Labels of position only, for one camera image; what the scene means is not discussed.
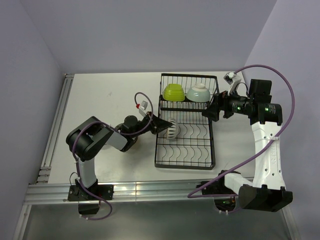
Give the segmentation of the green square bowl white inside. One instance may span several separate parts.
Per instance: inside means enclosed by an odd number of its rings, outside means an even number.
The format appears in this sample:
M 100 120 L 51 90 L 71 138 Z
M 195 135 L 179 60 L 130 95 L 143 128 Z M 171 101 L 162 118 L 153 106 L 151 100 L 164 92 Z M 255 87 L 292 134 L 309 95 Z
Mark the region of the green square bowl white inside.
M 163 98 L 169 102 L 183 102 L 185 100 L 185 93 L 180 84 L 170 83 L 163 91 Z

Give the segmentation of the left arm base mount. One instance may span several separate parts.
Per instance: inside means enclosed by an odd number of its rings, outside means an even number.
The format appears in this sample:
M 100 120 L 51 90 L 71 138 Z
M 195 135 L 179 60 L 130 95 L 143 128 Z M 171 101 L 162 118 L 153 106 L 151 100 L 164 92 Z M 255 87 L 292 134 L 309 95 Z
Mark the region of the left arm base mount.
M 92 194 L 97 195 L 105 200 L 112 200 L 114 193 L 114 186 L 112 184 L 98 184 L 95 183 L 87 189 Z M 98 199 L 88 194 L 83 188 L 77 183 L 69 187 L 69 193 L 67 200 L 69 202 L 85 202 L 85 201 L 97 201 Z M 79 203 L 78 213 L 82 215 L 95 215 L 100 209 L 101 203 Z

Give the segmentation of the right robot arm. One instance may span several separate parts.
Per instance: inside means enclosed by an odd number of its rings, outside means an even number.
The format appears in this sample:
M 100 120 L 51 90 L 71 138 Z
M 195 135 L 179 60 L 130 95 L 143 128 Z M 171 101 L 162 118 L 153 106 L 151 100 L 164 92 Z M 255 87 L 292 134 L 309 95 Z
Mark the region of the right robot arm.
M 279 104 L 272 103 L 272 82 L 252 79 L 248 96 L 236 90 L 223 91 L 212 97 L 204 117 L 217 122 L 224 112 L 225 119 L 234 114 L 246 115 L 250 120 L 255 144 L 255 172 L 253 181 L 233 170 L 222 170 L 219 179 L 209 185 L 214 195 L 236 194 L 242 209 L 277 212 L 293 201 L 293 193 L 286 189 L 282 175 L 280 138 L 283 114 Z

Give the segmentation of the teal dashed ceramic bowl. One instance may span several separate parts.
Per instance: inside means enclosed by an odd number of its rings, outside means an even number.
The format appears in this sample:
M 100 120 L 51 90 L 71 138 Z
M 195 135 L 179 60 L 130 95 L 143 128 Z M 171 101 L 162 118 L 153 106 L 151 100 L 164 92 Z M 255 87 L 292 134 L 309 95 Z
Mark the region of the teal dashed ceramic bowl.
M 196 103 L 207 103 L 210 101 L 211 95 L 203 83 L 196 83 L 187 91 L 186 98 Z

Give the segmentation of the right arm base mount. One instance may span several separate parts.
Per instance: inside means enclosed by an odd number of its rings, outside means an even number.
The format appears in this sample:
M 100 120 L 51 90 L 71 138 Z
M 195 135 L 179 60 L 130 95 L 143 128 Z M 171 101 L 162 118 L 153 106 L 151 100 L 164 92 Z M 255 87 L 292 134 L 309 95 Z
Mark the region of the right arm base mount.
M 204 189 L 201 190 L 201 194 L 203 196 L 208 195 L 228 195 L 224 198 L 218 198 L 214 200 L 214 209 L 219 214 L 230 214 L 237 212 L 240 210 L 240 207 L 237 205 L 237 196 L 229 196 L 235 195 L 235 193 L 224 186 L 224 181 L 222 179 L 215 181 L 214 183 L 206 186 Z

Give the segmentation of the white bowl with striped outside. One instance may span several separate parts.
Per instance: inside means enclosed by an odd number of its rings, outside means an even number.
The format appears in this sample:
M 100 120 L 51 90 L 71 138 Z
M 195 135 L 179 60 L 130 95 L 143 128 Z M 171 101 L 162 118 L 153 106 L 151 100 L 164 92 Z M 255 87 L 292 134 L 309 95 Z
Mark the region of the white bowl with striped outside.
M 175 118 L 169 117 L 167 119 L 172 125 L 166 131 L 166 139 L 171 141 L 174 140 L 179 134 L 179 124 Z

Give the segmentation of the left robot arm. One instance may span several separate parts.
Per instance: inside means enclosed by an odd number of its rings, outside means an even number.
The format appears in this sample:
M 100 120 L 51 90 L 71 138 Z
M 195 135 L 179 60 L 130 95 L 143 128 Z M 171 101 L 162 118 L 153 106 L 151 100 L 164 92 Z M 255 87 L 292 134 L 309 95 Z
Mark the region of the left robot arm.
M 88 118 L 66 137 L 66 144 L 76 158 L 78 178 L 75 184 L 79 194 L 86 200 L 103 195 L 95 173 L 95 157 L 104 145 L 126 152 L 137 142 L 138 136 L 147 132 L 153 135 L 168 132 L 173 126 L 172 121 L 160 119 L 150 112 L 142 120 L 129 115 L 115 128 L 103 124 L 95 116 Z

